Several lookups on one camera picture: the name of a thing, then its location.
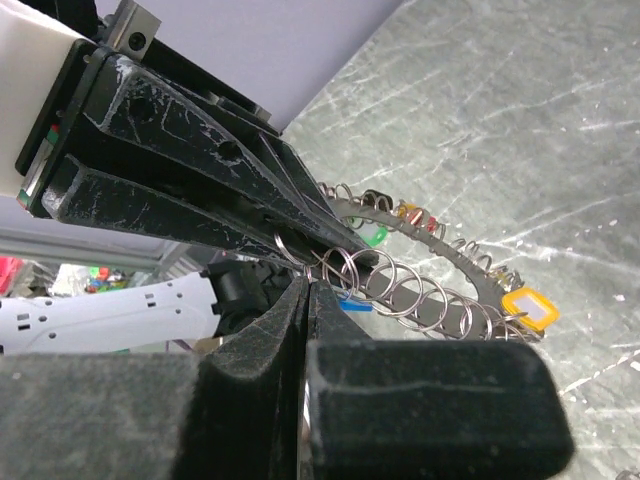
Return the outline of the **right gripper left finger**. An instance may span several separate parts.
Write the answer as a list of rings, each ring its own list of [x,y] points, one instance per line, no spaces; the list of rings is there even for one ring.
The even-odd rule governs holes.
[[[309,287],[295,280],[213,353],[210,283],[1,303],[5,479],[296,479]]]

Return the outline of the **metal disc keyring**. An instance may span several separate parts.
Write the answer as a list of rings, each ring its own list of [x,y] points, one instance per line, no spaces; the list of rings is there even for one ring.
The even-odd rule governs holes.
[[[288,259],[300,264],[314,279],[322,279],[342,296],[369,302],[379,315],[395,320],[409,331],[442,340],[502,340],[538,342],[537,333],[501,305],[506,294],[526,287],[519,273],[494,264],[475,241],[450,240],[438,220],[429,232],[396,214],[361,203],[345,184],[325,184],[311,194],[284,188],[271,195],[275,222],[289,228],[275,242]],[[448,287],[381,248],[358,245],[346,217],[361,217],[384,224],[389,232],[426,247],[429,254],[447,261],[462,274],[470,293]]]

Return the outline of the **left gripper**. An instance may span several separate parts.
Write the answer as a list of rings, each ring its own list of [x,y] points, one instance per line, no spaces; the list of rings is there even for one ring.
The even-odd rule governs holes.
[[[266,228],[89,168],[72,156],[62,160],[46,186],[44,170],[65,125],[64,117],[72,110],[92,55],[103,49],[88,40],[76,40],[67,48],[62,65],[54,69],[53,85],[15,161],[16,170],[25,176],[17,195],[19,204],[35,218],[51,216],[70,225],[228,250],[300,271],[302,266],[285,257]],[[189,94],[206,100],[218,97],[231,112],[270,134],[280,134],[269,124],[266,110],[161,41],[150,42],[142,65]]]

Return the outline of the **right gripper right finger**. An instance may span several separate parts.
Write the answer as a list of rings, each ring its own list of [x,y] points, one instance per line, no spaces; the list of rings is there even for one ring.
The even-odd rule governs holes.
[[[549,369],[501,341],[374,340],[314,283],[308,299],[318,479],[548,479],[575,444]]]

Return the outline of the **blue tag key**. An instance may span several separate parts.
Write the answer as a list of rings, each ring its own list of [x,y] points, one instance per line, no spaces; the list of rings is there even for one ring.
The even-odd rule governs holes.
[[[369,302],[364,300],[346,296],[338,296],[339,306],[344,312],[359,312],[366,313],[374,310],[373,306]]]

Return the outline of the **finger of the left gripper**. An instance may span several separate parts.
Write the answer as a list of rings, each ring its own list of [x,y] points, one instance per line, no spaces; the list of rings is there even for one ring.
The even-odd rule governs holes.
[[[85,166],[264,227],[274,240],[289,233],[271,195],[318,186],[286,142],[124,55],[97,52],[88,65]]]

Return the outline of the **yellow tag key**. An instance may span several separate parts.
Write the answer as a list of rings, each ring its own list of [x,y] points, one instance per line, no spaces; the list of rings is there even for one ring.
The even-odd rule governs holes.
[[[508,314],[517,316],[524,326],[537,333],[543,332],[560,317],[558,309],[549,299],[529,287],[506,293],[501,305]]]

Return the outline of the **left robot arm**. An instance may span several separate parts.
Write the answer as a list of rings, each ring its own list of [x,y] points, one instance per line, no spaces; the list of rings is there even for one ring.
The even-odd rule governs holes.
[[[159,41],[78,39],[1,63],[3,192],[33,217],[214,247],[298,270],[364,248],[258,106]],[[229,331],[270,306],[247,267],[149,287],[1,305],[1,350],[111,352]]]

